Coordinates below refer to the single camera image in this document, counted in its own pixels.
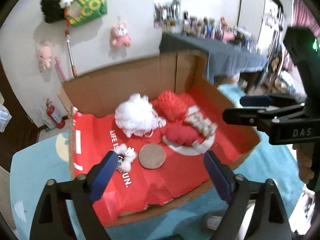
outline person's hand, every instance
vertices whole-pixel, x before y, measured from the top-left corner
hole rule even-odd
[[[313,179],[315,175],[311,170],[312,159],[305,155],[300,144],[294,144],[292,148],[297,150],[299,177],[304,183],[308,184],[309,180]]]

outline fire extinguisher label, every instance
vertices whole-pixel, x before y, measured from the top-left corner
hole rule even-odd
[[[57,123],[61,123],[62,121],[62,116],[59,114],[59,112],[57,111],[57,109],[55,109],[53,111],[53,113],[51,114],[52,118],[57,122]]]

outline round beige disc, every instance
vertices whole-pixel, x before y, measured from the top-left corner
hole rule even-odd
[[[142,167],[147,169],[157,169],[165,161],[165,152],[163,148],[155,143],[149,143],[143,146],[139,152],[139,162]]]

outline black fluffy bag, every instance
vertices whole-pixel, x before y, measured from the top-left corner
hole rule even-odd
[[[41,0],[41,11],[46,23],[54,23],[65,20],[64,10],[59,6],[60,0]]]

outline light blue blanket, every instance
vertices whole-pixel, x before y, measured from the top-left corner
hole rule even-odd
[[[237,86],[222,85],[219,90],[239,106],[239,99],[244,95],[241,89]],[[259,135],[262,142],[235,173],[259,182],[268,178],[275,179],[290,216],[303,187],[298,178],[296,161],[287,146],[271,146],[267,135],[260,132]],[[66,151],[68,134],[62,133],[13,156],[10,177],[11,205],[21,240],[29,239],[36,205],[47,180],[70,180]],[[213,188],[162,216],[107,231],[114,240],[154,240],[174,234],[180,234],[186,240],[205,240],[211,236],[200,230],[199,224],[203,215],[226,207]],[[78,239],[84,240],[72,203],[68,203],[68,209]]]

